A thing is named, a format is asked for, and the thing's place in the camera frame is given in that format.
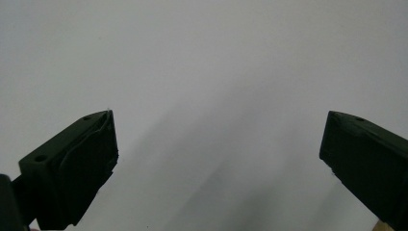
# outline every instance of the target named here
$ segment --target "screw hole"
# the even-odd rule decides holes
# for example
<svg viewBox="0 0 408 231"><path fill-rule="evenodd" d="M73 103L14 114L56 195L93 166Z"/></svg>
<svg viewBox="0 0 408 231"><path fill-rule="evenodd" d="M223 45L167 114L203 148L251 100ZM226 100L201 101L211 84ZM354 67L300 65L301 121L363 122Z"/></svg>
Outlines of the screw hole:
<svg viewBox="0 0 408 231"><path fill-rule="evenodd" d="M39 155L39 156L37 156L36 158L35 158L35 161L36 162L43 162L43 161L45 161L47 159L47 156L45 156L45 155Z"/></svg>

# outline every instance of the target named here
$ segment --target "white wall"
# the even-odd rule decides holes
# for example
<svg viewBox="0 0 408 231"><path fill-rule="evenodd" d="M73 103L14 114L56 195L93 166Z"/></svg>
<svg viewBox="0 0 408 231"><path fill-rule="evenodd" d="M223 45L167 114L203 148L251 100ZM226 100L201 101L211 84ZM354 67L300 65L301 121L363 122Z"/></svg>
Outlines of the white wall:
<svg viewBox="0 0 408 231"><path fill-rule="evenodd" d="M408 2L1 1L0 171L115 113L67 230L371 230L319 159L329 110L408 138Z"/></svg>

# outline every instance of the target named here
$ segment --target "white background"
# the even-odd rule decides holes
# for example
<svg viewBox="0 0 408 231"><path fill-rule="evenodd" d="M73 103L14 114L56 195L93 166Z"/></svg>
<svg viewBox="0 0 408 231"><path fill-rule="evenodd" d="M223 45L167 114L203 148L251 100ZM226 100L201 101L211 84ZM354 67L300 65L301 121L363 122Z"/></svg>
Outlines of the white background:
<svg viewBox="0 0 408 231"><path fill-rule="evenodd" d="M371 230L320 142L329 110L408 138L407 63L405 0L1 1L0 169L110 108L67 230Z"/></svg>

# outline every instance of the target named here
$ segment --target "black plastic part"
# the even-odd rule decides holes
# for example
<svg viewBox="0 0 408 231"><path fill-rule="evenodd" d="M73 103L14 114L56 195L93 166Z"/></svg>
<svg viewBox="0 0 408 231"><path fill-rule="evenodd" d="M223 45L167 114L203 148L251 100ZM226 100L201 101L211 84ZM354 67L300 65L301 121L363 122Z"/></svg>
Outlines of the black plastic part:
<svg viewBox="0 0 408 231"><path fill-rule="evenodd" d="M34 200L20 203L44 230L76 225L112 175L118 158L112 111L87 115L20 160L21 183ZM30 201L22 195L21 200Z"/></svg>
<svg viewBox="0 0 408 231"><path fill-rule="evenodd" d="M363 118L329 112L319 153L394 230L408 230L408 141Z"/></svg>
<svg viewBox="0 0 408 231"><path fill-rule="evenodd" d="M13 186L7 175L0 174L0 231L26 231Z"/></svg>

